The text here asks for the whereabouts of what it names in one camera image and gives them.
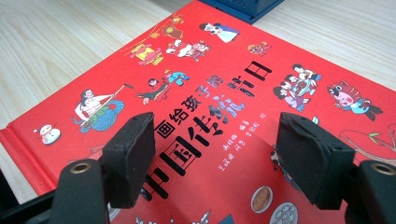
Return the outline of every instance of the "wooden surface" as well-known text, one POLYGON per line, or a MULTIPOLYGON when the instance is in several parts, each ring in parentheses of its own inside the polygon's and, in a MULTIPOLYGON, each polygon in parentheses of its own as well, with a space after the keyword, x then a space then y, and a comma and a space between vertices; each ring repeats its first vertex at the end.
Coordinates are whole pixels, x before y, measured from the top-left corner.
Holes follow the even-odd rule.
MULTIPOLYGON (((0 129, 189 2, 0 0, 0 129)), ((394 0, 285 0, 254 26, 395 91, 395 11, 394 0)), ((0 168, 20 203, 35 197, 1 146, 0 168)))

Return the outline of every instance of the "red book cover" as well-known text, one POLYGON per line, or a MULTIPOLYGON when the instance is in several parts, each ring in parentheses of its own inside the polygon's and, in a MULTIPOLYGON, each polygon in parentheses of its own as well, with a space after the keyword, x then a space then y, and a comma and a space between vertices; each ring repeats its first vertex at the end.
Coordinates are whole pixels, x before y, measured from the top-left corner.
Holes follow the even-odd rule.
POLYGON ((344 204, 318 210, 272 162, 279 114, 312 119, 356 149, 357 164, 395 165, 395 96, 192 1, 10 122, 0 141, 40 195, 152 111, 151 182, 114 223, 340 223, 344 204))

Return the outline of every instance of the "illustrated figure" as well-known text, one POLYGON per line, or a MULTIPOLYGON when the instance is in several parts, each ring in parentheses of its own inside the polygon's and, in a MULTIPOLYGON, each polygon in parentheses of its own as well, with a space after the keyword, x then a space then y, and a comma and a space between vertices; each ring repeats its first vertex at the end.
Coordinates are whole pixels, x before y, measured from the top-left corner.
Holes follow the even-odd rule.
POLYGON ((263 56, 269 48, 271 48, 271 46, 268 46, 267 42, 262 42, 260 45, 247 46, 247 49, 250 53, 258 54, 260 56, 263 56))
POLYGON ((184 22, 184 21, 183 21, 183 16, 182 16, 182 15, 174 16, 174 17, 172 17, 171 22, 172 22, 173 24, 181 24, 181 23, 184 22))
POLYGON ((218 36, 225 43, 235 40, 239 35, 239 31, 231 27, 221 25, 220 23, 202 23, 199 28, 203 31, 210 32, 212 35, 218 36))
POLYGON ((294 75, 287 75, 285 77, 286 83, 290 83, 285 90, 291 91, 293 95, 303 96, 306 93, 313 95, 317 88, 317 83, 312 79, 300 79, 294 75))
POLYGON ((82 133, 88 132, 91 128, 105 131, 114 124, 117 115, 124 108, 122 101, 112 100, 114 96, 115 94, 96 96, 90 89, 81 93, 81 100, 75 109, 81 120, 73 120, 76 124, 81 124, 82 133))
POLYGON ((185 43, 182 40, 177 39, 175 40, 174 43, 168 45, 168 48, 166 49, 166 53, 174 54, 178 58, 191 57, 196 62, 198 62, 199 57, 204 56, 209 49, 210 47, 206 45, 204 41, 191 44, 191 43, 185 43))
POLYGON ((178 30, 174 25, 167 25, 163 27, 163 35, 168 35, 172 38, 180 39, 183 37, 183 31, 178 30))
POLYGON ((160 102, 161 100, 166 100, 167 93, 171 90, 169 82, 163 78, 163 83, 156 78, 151 78, 148 80, 148 85, 151 87, 151 91, 145 93, 138 93, 136 97, 143 98, 143 105, 147 105, 150 100, 155 100, 160 102))
POLYGON ((300 65, 299 63, 295 63, 292 66, 292 68, 294 71, 296 71, 299 74, 299 78, 302 80, 306 80, 306 79, 320 80, 321 79, 321 75, 316 74, 311 70, 304 69, 303 66, 300 65))
POLYGON ((56 128, 52 128, 52 125, 46 124, 40 129, 40 136, 41 136, 41 141, 45 145, 49 145, 54 143, 60 136, 61 136, 61 131, 56 128))
POLYGON ((375 115, 383 111, 372 104, 367 98, 361 98, 361 93, 344 80, 327 87, 331 97, 337 102, 335 106, 343 110, 350 110, 354 114, 364 114, 370 120, 375 120, 375 115))
POLYGON ((183 86, 183 81, 190 79, 183 72, 171 72, 170 70, 165 70, 165 76, 168 79, 169 84, 176 83, 178 86, 183 86))
POLYGON ((309 103, 310 99, 305 99, 299 95, 292 95, 289 91, 282 87, 273 88, 274 95, 277 96, 279 100, 285 100, 286 103, 292 108, 303 112, 305 109, 305 104, 309 103))

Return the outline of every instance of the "blue object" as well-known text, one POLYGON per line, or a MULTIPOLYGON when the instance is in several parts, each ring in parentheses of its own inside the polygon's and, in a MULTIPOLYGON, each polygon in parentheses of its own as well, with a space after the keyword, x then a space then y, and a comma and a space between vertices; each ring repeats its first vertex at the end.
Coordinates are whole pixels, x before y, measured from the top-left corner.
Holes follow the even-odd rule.
POLYGON ((233 216, 230 214, 226 218, 224 218, 219 224, 234 224, 233 216))
POLYGON ((284 0, 199 0, 230 14, 241 21, 253 24, 284 0))

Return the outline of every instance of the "cartoon child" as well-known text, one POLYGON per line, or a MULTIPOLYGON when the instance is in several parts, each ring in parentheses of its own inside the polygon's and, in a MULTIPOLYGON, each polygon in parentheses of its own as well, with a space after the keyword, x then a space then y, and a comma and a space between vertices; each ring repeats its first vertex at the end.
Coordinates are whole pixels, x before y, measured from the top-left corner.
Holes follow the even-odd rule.
POLYGON ((304 111, 305 104, 309 103, 310 101, 310 99, 305 99, 298 95, 294 96, 292 94, 288 94, 288 91, 282 87, 275 87, 273 91, 274 95, 277 96, 279 100, 285 100, 290 107, 293 107, 300 112, 304 111))
POLYGON ((262 42, 260 45, 249 45, 247 46, 247 50, 252 53, 252 54, 258 54, 260 56, 263 56, 267 50, 271 48, 271 46, 269 46, 267 44, 267 42, 262 42))
POLYGON ((208 31, 212 35, 217 35, 224 43, 228 43, 235 40, 239 35, 239 31, 230 28, 220 23, 202 23, 199 28, 203 31, 208 31))
POLYGON ((150 100, 160 102, 167 99, 167 93, 171 90, 170 84, 163 78, 163 84, 156 78, 148 80, 148 85, 151 87, 150 92, 138 93, 136 97, 143 98, 143 105, 147 105, 150 100))
POLYGON ((303 66, 300 65, 299 63, 295 63, 292 66, 292 68, 294 71, 296 71, 299 74, 299 78, 302 80, 306 80, 306 79, 320 80, 321 79, 321 75, 316 74, 311 70, 304 69, 303 66))
POLYGON ((312 79, 300 79, 295 77, 294 75, 287 75, 285 77, 286 81, 289 81, 292 85, 290 87, 290 91, 292 91, 295 95, 303 96, 306 93, 313 95, 317 83, 312 79))
POLYGON ((168 44, 166 53, 176 55, 178 58, 190 57, 199 62, 199 57, 204 56, 209 50, 210 47, 204 41, 192 44, 177 39, 174 43, 168 44))

